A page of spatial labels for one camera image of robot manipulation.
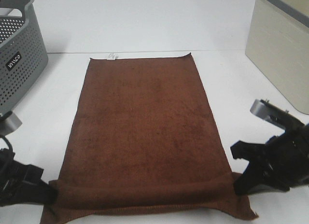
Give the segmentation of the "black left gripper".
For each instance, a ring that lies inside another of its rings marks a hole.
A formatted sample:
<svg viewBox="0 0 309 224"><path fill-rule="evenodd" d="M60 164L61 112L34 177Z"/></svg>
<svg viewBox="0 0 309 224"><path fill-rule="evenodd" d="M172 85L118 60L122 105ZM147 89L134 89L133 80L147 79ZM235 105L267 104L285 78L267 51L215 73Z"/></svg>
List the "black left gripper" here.
<svg viewBox="0 0 309 224"><path fill-rule="evenodd" d="M0 150L0 205L53 204L58 191L41 180L43 169L17 162L14 156L8 149Z"/></svg>

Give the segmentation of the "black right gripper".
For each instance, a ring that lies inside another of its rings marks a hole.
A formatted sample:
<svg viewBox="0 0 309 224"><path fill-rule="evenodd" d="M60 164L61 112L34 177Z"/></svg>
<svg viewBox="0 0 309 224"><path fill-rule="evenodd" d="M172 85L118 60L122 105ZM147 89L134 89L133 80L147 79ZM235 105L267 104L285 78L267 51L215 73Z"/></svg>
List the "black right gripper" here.
<svg viewBox="0 0 309 224"><path fill-rule="evenodd" d="M249 164L235 180L236 195L287 192L309 183L309 126L286 131L264 144L238 141L230 147L234 159Z"/></svg>

